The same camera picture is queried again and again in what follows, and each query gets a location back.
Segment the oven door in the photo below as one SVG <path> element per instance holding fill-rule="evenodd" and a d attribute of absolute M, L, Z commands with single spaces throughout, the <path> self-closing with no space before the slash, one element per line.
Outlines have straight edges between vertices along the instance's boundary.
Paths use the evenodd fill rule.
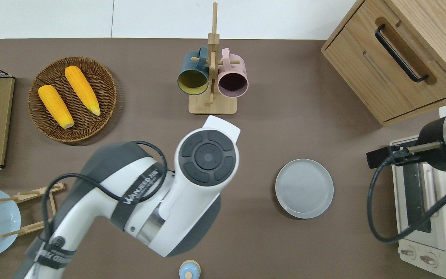
<path fill-rule="evenodd" d="M 433 171 L 437 170 L 427 163 L 393 166 L 399 233 L 409 225 L 415 224 L 424 212 L 435 204 L 435 187 L 438 187 L 439 183 L 435 183 Z M 429 221 L 405 239 L 446 250 L 443 218 L 441 212 L 435 213 Z"/>

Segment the corn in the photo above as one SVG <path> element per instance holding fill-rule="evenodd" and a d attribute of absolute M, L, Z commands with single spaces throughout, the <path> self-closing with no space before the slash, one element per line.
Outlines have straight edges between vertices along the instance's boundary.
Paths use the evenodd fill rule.
<path fill-rule="evenodd" d="M 55 87 L 52 85 L 43 85 L 39 87 L 38 93 L 46 109 L 48 109 L 52 117 L 63 129 L 73 126 L 73 119 L 71 118 L 70 112 Z"/>
<path fill-rule="evenodd" d="M 85 78 L 82 71 L 77 66 L 68 66 L 65 68 L 65 76 L 69 81 L 71 87 L 79 97 L 80 101 L 85 105 L 87 109 L 92 111 L 95 115 L 101 115 L 99 109 L 99 102 L 96 98 L 96 94 L 92 90 L 89 82 Z"/>

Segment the round woven tray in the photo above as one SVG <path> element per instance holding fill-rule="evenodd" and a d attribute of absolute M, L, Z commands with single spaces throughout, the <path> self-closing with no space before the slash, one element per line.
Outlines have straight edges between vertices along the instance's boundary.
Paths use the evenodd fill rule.
<path fill-rule="evenodd" d="M 67 66 L 79 67 L 94 90 L 101 115 L 88 110 L 65 77 Z M 46 109 L 37 90 L 42 85 L 56 88 L 73 118 L 73 127 L 63 129 Z M 28 109 L 34 125 L 48 138 L 62 143 L 76 143 L 97 134 L 113 115 L 117 103 L 117 86 L 108 69 L 87 57 L 65 57 L 44 68 L 30 86 Z"/>

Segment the mug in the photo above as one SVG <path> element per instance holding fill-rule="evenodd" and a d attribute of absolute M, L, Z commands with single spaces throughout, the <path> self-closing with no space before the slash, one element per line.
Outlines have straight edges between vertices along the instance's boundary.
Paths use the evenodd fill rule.
<path fill-rule="evenodd" d="M 247 71 L 244 60 L 230 53 L 229 48 L 221 50 L 223 65 L 218 69 L 218 91 L 226 97 L 236 98 L 242 96 L 249 88 Z M 230 64 L 231 60 L 238 60 L 238 64 Z"/>
<path fill-rule="evenodd" d="M 199 95 L 204 93 L 209 85 L 209 67 L 206 65 L 208 49 L 201 46 L 200 50 L 189 52 L 182 62 L 182 69 L 178 75 L 178 86 L 189 95 Z"/>

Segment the pink mug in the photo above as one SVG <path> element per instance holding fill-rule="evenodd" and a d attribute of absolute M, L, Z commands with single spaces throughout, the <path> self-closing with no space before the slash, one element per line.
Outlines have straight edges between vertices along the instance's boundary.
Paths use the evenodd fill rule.
<path fill-rule="evenodd" d="M 240 97 L 249 88 L 244 60 L 239 55 L 231 54 L 229 48 L 221 52 L 223 65 L 218 68 L 218 91 L 226 97 Z M 231 60 L 238 60 L 239 63 L 230 64 Z"/>

